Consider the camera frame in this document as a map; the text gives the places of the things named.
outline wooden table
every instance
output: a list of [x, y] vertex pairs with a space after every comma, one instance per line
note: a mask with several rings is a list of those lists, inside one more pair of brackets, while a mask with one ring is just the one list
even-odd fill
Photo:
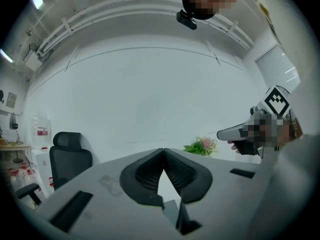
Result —
[[7, 145], [0, 145], [0, 151], [5, 152], [5, 151], [24, 151], [25, 157], [31, 162], [31, 146], [27, 143], [23, 144], [14, 144], [12, 145], [11, 143]]

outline person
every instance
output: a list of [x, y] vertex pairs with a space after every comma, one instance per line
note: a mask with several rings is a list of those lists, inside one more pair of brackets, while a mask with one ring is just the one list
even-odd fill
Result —
[[[202, 14], [207, 13], [208, 15], [219, 13], [220, 9], [230, 8], [236, 1], [237, 0], [189, 0], [189, 2], [196, 10], [200, 11]], [[299, 32], [300, 28], [305, 28], [310, 31], [310, 26], [306, 23], [307, 21], [304, 19], [302, 13], [293, 3], [285, 4], [285, 7], [289, 8], [289, 10], [284, 11], [286, 10], [286, 8], [284, 9], [282, 6], [283, 3], [287, 3], [286, 0], [254, 1], [267, 19], [271, 32], [274, 34], [278, 44], [281, 46], [282, 50], [286, 53], [291, 62], [295, 65], [300, 79], [303, 80], [311, 70], [311, 68], [304, 68], [306, 58], [314, 60], [318, 57], [315, 54], [317, 52], [317, 50], [315, 49], [315, 47], [317, 47], [317, 45], [315, 44], [316, 40], [315, 42], [313, 42], [314, 46], [310, 49], [307, 49], [308, 51], [301, 50], [300, 48], [306, 46], [300, 45], [299, 42], [303, 42], [304, 44], [310, 41], [312, 42], [312, 40], [304, 39], [307, 38], [307, 36], [302, 35], [303, 31]], [[296, 25], [292, 26], [288, 24], [290, 22], [295, 22]], [[295, 137], [299, 138], [302, 136], [303, 133], [298, 120], [295, 120], [295, 123], [297, 126], [297, 131], [294, 134], [291, 123], [288, 120], [283, 120], [283, 125], [278, 127], [277, 130], [277, 148], [292, 141]], [[264, 138], [264, 141], [266, 141], [268, 137], [272, 137], [270, 129], [270, 125], [259, 126], [259, 134]], [[236, 153], [240, 153], [235, 145], [233, 145], [231, 149], [235, 150]]]

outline ceiling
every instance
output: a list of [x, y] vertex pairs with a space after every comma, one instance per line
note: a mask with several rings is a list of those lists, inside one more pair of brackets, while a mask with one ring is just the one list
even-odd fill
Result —
[[[100, 1], [104, 0], [43, 0], [44, 4], [40, 9], [36, 9], [30, 2], [11, 29], [2, 47], [14, 60], [14, 63], [3, 62], [2, 59], [1, 66], [6, 63], [22, 76], [32, 74], [23, 61], [29, 45], [34, 43], [39, 47], [43, 40], [62, 23], [62, 18], [68, 19]], [[253, 41], [268, 25], [254, 0], [238, 0], [232, 8], [223, 9], [220, 13], [232, 22], [238, 21], [238, 26]]]

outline window blind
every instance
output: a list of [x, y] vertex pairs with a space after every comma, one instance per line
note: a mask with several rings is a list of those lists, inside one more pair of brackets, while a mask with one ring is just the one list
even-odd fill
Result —
[[255, 62], [268, 88], [282, 86], [291, 93], [300, 83], [295, 66], [278, 45]]

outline office chair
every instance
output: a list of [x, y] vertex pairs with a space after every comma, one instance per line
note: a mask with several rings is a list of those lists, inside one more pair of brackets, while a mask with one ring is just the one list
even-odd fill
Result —
[[[79, 132], [62, 131], [53, 137], [49, 155], [55, 190], [92, 166], [91, 152], [81, 148], [80, 136]], [[29, 195], [39, 205], [41, 201], [35, 194], [38, 188], [32, 183], [17, 190], [16, 195], [19, 199]]]

